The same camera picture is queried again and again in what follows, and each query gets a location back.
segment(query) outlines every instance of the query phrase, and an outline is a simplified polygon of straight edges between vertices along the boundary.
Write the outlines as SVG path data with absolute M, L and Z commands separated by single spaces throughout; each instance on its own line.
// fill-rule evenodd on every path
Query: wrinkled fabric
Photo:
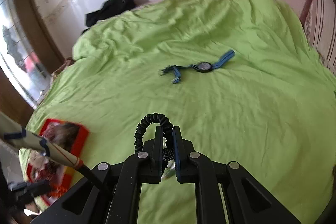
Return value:
M 180 84 L 157 71 L 184 71 Z M 163 113 L 183 138 L 214 161 L 238 161 L 303 224 L 313 223 L 332 191 L 336 81 L 308 45 L 301 23 L 275 0 L 163 0 L 93 26 L 73 49 L 76 63 L 55 80 L 29 129 L 46 118 L 85 125 L 81 154 L 93 168 L 134 152 L 137 124 Z M 150 126 L 144 140 L 154 137 Z M 29 152 L 21 150 L 22 168 Z M 75 175 L 74 181 L 80 178 Z M 175 177 L 143 185 L 138 223 L 195 223 L 194 185 Z

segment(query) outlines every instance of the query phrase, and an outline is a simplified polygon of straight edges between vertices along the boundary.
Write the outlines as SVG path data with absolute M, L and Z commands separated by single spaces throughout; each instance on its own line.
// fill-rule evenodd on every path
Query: window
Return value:
M 50 86 L 44 68 L 23 32 L 13 0 L 0 0 L 0 67 L 33 108 Z

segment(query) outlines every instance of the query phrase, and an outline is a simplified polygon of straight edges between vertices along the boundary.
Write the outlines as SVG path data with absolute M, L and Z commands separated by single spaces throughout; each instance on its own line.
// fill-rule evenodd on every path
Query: watch face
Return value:
M 197 67 L 200 69 L 200 70 L 210 70 L 211 69 L 211 64 L 208 63 L 208 62 L 201 62 L 197 65 Z

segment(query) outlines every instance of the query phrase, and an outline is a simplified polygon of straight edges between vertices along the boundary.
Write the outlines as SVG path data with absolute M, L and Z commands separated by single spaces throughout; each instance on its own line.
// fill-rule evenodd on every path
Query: bed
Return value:
M 235 57 L 211 73 L 184 71 L 177 85 L 158 75 L 168 65 L 215 62 L 229 49 Z M 79 38 L 73 58 L 28 129 L 38 132 L 48 117 L 83 124 L 88 167 L 124 161 L 139 121 L 158 112 L 197 151 L 240 162 L 303 224 L 330 200 L 336 79 L 286 3 L 163 0 L 99 22 Z M 29 153 L 20 150 L 24 173 Z M 195 211 L 194 186 L 172 177 L 143 185 L 138 223 L 195 223 Z

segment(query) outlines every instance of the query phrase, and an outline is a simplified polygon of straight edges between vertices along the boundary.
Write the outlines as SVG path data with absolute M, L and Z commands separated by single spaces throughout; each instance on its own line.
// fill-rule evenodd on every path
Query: striped pillow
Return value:
M 332 0 L 313 0 L 304 24 L 309 44 L 336 75 L 336 5 Z

